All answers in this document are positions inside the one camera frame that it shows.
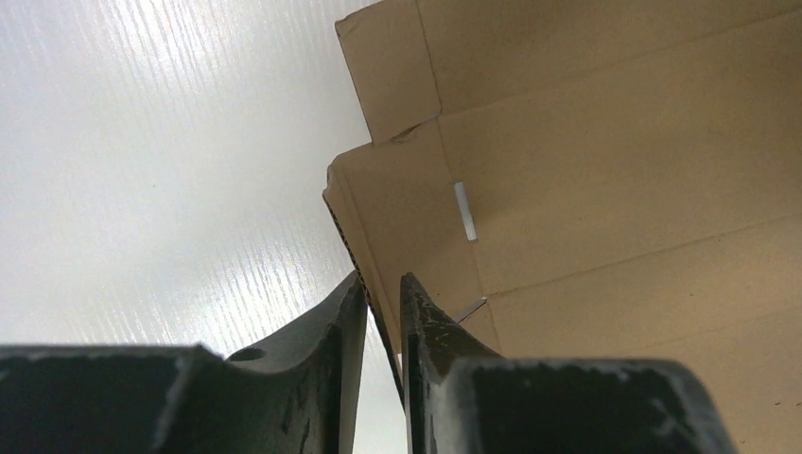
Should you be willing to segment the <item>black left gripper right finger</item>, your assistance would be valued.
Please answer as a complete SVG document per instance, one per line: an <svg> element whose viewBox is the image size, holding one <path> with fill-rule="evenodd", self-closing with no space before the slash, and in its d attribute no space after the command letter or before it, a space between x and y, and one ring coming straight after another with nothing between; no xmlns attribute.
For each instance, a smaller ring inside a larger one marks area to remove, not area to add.
<svg viewBox="0 0 802 454"><path fill-rule="evenodd" d="M412 453L733 453L706 391L670 360L505 358L400 281Z"/></svg>

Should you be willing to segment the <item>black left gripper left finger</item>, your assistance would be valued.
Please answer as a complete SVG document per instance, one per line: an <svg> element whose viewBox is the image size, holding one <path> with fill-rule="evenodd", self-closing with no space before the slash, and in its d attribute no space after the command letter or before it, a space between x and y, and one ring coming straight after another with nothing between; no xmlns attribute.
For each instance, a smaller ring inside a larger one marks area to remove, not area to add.
<svg viewBox="0 0 802 454"><path fill-rule="evenodd" d="M1 349L5 453L349 453L367 306L355 274L227 358L200 345Z"/></svg>

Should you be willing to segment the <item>brown cardboard box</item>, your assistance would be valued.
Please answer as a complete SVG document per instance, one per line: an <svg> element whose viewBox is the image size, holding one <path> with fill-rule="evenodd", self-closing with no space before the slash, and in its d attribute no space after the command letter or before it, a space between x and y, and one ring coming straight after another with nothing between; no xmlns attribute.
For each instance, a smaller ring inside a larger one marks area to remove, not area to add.
<svg viewBox="0 0 802 454"><path fill-rule="evenodd" d="M382 1L324 199L394 372L400 280L500 354L670 358L801 449L801 5Z"/></svg>

